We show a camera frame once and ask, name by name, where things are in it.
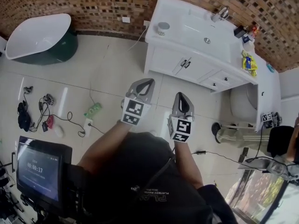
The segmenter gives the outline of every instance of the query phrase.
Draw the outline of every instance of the sink drain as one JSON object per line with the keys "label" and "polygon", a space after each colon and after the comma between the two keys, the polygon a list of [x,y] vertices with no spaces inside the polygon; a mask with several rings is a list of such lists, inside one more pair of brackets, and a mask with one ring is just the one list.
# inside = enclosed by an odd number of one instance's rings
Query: sink drain
{"label": "sink drain", "polygon": [[204,41],[205,41],[206,44],[210,44],[211,43],[211,40],[209,38],[207,38],[207,37],[204,38]]}

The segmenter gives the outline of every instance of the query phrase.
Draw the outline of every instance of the green bathtub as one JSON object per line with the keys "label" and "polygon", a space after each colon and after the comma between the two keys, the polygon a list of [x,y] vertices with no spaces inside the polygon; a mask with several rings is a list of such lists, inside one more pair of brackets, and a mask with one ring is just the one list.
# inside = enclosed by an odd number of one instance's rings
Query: green bathtub
{"label": "green bathtub", "polygon": [[69,60],[78,39],[68,14],[34,17],[22,22],[11,34],[6,57],[21,63],[48,65]]}

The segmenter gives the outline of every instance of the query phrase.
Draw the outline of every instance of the monitor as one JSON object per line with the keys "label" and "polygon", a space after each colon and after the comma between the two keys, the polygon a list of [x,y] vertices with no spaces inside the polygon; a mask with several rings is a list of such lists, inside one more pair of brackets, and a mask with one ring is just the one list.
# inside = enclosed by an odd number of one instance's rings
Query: monitor
{"label": "monitor", "polygon": [[21,136],[17,155],[17,188],[33,202],[58,215],[64,209],[66,164],[72,148]]}

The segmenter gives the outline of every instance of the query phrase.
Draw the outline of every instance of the wall socket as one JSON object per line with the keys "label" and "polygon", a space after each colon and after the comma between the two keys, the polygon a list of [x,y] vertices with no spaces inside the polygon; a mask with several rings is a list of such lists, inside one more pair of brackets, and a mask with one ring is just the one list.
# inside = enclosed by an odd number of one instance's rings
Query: wall socket
{"label": "wall socket", "polygon": [[143,25],[144,25],[146,28],[148,28],[149,25],[150,25],[150,21],[146,21],[146,20],[144,20]]}
{"label": "wall socket", "polygon": [[130,23],[129,17],[122,17],[122,22]]}
{"label": "wall socket", "polygon": [[84,128],[84,130],[85,130],[85,136],[84,137],[89,137],[89,135],[90,135],[90,131],[91,131],[91,129],[92,129],[92,127],[91,126],[88,126],[88,124],[91,124],[91,125],[93,125],[93,120],[92,119],[86,119],[85,120],[85,124],[84,124],[84,126],[83,126],[83,128]]}

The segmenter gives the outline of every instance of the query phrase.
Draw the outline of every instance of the white computer mouse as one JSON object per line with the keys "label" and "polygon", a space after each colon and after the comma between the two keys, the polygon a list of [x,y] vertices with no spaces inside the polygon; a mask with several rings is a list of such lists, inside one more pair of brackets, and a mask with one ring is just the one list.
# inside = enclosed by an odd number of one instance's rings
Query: white computer mouse
{"label": "white computer mouse", "polygon": [[59,125],[54,125],[54,132],[59,138],[62,138],[64,136],[64,131]]}

